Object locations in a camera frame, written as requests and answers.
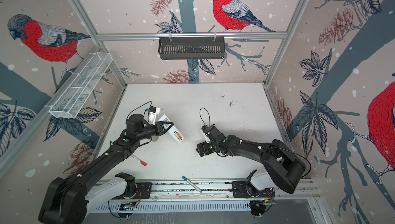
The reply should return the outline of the white remote control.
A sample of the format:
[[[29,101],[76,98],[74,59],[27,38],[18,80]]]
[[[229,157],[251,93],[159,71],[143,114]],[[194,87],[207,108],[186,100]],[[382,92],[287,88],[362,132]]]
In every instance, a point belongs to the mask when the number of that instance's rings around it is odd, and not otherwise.
[[[165,114],[159,118],[159,121],[171,122],[170,119]],[[181,141],[176,136],[175,134],[176,132],[178,132],[183,137]],[[185,140],[185,137],[181,134],[181,132],[177,129],[175,125],[167,132],[167,134],[169,134],[179,145],[181,145]]]

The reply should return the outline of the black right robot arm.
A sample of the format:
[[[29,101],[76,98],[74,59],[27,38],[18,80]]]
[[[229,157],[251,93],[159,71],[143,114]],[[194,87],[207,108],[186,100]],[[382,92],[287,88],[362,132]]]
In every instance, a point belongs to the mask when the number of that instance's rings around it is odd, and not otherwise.
[[[270,143],[257,143],[243,140],[235,135],[225,136],[213,124],[201,128],[205,142],[196,146],[201,157],[217,154],[220,157],[244,157],[261,163],[266,173],[263,186],[254,185],[255,189],[262,191],[265,188],[277,186],[282,191],[293,194],[306,170],[301,156],[280,140],[274,139]]]

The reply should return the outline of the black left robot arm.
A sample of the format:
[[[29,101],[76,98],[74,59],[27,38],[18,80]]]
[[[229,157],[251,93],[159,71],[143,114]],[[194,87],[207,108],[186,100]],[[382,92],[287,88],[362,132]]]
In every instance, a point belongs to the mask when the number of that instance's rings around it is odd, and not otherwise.
[[[86,168],[62,179],[53,180],[46,192],[38,220],[43,224],[81,224],[93,210],[114,197],[136,192],[135,177],[119,173],[109,183],[95,184],[116,165],[126,160],[140,146],[140,141],[164,135],[173,122],[149,124],[141,114],[126,120],[126,128],[118,139]]]

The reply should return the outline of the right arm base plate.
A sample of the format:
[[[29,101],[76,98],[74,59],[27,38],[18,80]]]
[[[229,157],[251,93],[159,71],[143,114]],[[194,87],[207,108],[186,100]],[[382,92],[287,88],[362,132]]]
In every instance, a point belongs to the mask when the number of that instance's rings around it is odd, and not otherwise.
[[[233,181],[231,184],[234,198],[273,198],[275,195],[274,188],[258,190],[247,181]]]

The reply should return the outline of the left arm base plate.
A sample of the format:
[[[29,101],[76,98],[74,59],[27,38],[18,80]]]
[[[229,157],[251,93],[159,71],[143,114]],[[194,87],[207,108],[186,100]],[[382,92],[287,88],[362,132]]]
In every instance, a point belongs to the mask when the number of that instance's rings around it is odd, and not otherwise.
[[[135,183],[134,192],[128,192],[129,187],[127,187],[125,193],[122,195],[112,198],[112,200],[146,200],[150,199],[152,183],[151,182],[138,182]]]

